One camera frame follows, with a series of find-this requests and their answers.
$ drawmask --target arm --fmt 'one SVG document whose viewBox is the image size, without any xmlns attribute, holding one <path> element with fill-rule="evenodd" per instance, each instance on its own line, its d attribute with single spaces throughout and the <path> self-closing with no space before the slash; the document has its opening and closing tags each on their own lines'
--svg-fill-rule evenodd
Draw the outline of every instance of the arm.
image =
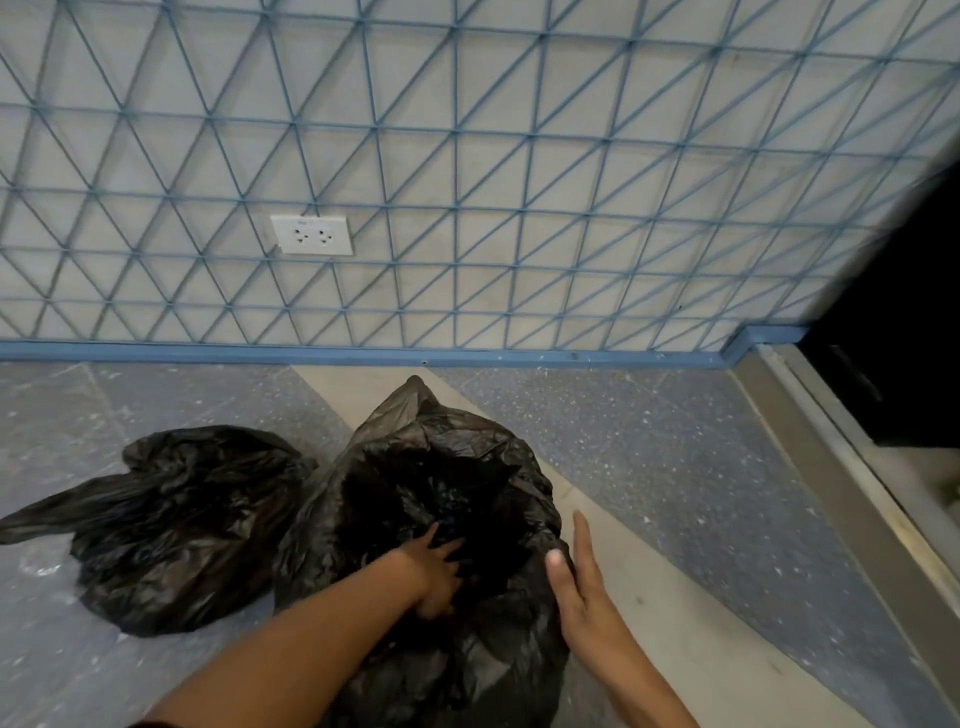
<svg viewBox="0 0 960 728">
<path fill-rule="evenodd" d="M 146 720 L 180 728 L 312 728 L 364 657 L 412 608 L 443 613 L 460 586 L 460 547 L 437 532 L 384 554 L 276 615 L 157 703 Z"/>
<path fill-rule="evenodd" d="M 559 551 L 546 556 L 547 576 L 570 651 L 607 688 L 617 714 L 631 728 L 697 728 L 697 721 L 640 649 L 607 595 L 593 558 L 587 519 L 577 511 L 573 522 L 576 580 Z"/>
</svg>

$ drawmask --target plastic sheet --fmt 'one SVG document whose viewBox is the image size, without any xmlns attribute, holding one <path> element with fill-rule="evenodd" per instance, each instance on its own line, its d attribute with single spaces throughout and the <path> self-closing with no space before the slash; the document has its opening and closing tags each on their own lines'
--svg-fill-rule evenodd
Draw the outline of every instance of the plastic sheet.
<svg viewBox="0 0 960 728">
<path fill-rule="evenodd" d="M 547 726 L 567 659 L 543 567 L 566 552 L 552 485 L 534 453 L 497 423 L 441 406 L 416 376 L 354 433 L 280 545 L 283 609 L 421 535 L 466 537 L 466 585 L 452 617 L 404 618 L 324 719 L 328 728 Z"/>
<path fill-rule="evenodd" d="M 0 544 L 71 533 L 80 600 L 129 634 L 188 632 L 269 590 L 276 546 L 316 468 L 281 438 L 213 425 L 123 450 L 97 477 L 0 520 Z"/>
</svg>

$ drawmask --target left hand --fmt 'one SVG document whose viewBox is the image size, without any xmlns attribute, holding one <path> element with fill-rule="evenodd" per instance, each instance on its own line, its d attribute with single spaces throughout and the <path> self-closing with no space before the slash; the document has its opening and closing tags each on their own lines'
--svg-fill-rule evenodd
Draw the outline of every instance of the left hand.
<svg viewBox="0 0 960 728">
<path fill-rule="evenodd" d="M 421 619 L 434 619 L 441 614 L 449 613 L 450 600 L 463 584 L 463 579 L 457 578 L 459 564 L 455 561 L 446 561 L 446 557 L 460 548 L 464 540 L 457 539 L 449 544 L 431 548 L 430 542 L 433 541 L 439 527 L 438 523 L 434 523 L 418 539 L 408 541 L 397 550 L 406 556 L 406 560 L 413 567 L 411 572 L 417 579 L 420 595 L 415 609 L 417 616 Z"/>
</svg>

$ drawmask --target white power socket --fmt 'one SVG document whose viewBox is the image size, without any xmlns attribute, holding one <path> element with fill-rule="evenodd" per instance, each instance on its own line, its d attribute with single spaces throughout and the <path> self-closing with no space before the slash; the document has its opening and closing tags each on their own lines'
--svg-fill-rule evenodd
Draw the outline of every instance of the white power socket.
<svg viewBox="0 0 960 728">
<path fill-rule="evenodd" d="M 291 255 L 353 255 L 346 217 L 271 215 L 276 242 Z"/>
</svg>

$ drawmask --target triangular grid pattern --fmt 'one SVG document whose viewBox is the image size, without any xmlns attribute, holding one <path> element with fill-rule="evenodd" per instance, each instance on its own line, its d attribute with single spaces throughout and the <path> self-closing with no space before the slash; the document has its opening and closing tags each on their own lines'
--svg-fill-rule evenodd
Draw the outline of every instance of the triangular grid pattern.
<svg viewBox="0 0 960 728">
<path fill-rule="evenodd" d="M 0 339 L 714 352 L 804 321 L 940 171 L 960 0 L 694 1 L 11 0 Z M 271 214 L 325 211 L 355 257 L 276 251 Z"/>
</svg>

